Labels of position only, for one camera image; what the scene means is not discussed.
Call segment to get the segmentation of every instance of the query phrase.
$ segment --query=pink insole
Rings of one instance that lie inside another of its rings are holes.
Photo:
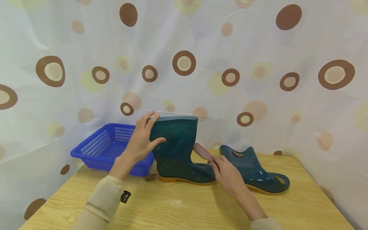
[[[203,146],[200,145],[199,143],[195,143],[194,146],[193,146],[193,148],[204,159],[207,159],[207,160],[209,160],[210,162],[213,162],[213,163],[215,162],[213,160],[212,155],[205,148],[203,148]]]

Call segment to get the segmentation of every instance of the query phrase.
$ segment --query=wrist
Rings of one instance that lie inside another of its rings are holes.
[[[234,199],[242,208],[249,221],[267,218],[256,196],[248,189],[234,197]]]
[[[109,175],[124,181],[134,165],[134,159],[123,153],[115,159]]]

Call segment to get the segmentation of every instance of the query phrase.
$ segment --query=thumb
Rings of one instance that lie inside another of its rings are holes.
[[[159,137],[156,138],[155,140],[151,141],[151,143],[149,143],[149,148],[152,150],[154,149],[158,144],[165,142],[166,139],[164,137]]]
[[[221,177],[219,168],[217,167],[215,163],[211,163],[211,167],[213,169],[213,173],[215,174],[216,180],[219,180],[219,178]]]

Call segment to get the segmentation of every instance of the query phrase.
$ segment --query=boot sole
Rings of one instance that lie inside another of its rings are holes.
[[[212,182],[206,182],[206,183],[198,183],[198,182],[194,182],[194,181],[190,181],[188,179],[184,179],[184,178],[178,178],[178,177],[162,177],[162,176],[159,176],[159,179],[162,181],[162,182],[177,182],[177,181],[186,181],[188,183],[191,183],[191,184],[196,184],[196,185],[208,185],[208,184],[213,184],[216,182],[216,180],[212,181]],[[282,192],[266,192],[262,189],[259,189],[257,187],[254,187],[250,184],[245,184],[248,188],[252,188],[254,190],[257,190],[258,192],[260,193],[263,193],[263,194],[266,194],[266,195],[278,195],[278,194],[282,194],[284,192],[286,192],[287,190],[284,190]]]
[[[159,176],[159,178],[163,182],[186,181],[186,182],[189,182],[191,184],[196,184],[196,185],[208,185],[208,184],[213,184],[213,183],[216,182],[216,180],[214,180],[214,181],[206,182],[206,183],[198,183],[198,182],[194,182],[194,181],[190,181],[188,179],[178,178],[178,177],[162,177],[162,176]]]
[[[248,188],[251,188],[251,189],[254,189],[254,190],[257,190],[258,192],[260,193],[263,193],[263,194],[266,194],[266,195],[279,195],[279,194],[283,194],[284,192],[286,192],[287,190],[284,190],[282,192],[267,192],[267,191],[264,191],[260,188],[257,188],[257,187],[254,187],[250,184],[245,184]]]

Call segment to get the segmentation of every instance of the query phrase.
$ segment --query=hand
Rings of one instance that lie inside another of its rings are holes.
[[[160,114],[157,113],[147,122],[154,113],[154,111],[151,111],[138,119],[128,146],[122,154],[132,159],[135,163],[146,157],[158,144],[166,141],[163,137],[159,137],[154,141],[149,141],[149,135],[151,134],[153,124],[160,117]]]
[[[237,168],[225,156],[212,156],[211,163],[216,181],[242,208],[249,221],[267,218],[255,195],[249,191]]]
[[[250,192],[245,186],[239,170],[237,170],[225,156],[212,157],[216,162],[216,164],[211,163],[216,181],[225,191],[234,198]]]
[[[146,157],[159,143],[166,141],[163,137],[159,137],[154,141],[149,140],[153,124],[160,117],[160,114],[156,114],[147,122],[154,113],[155,111],[151,111],[138,119],[125,151],[115,159],[109,173],[110,176],[124,180],[138,161]]]

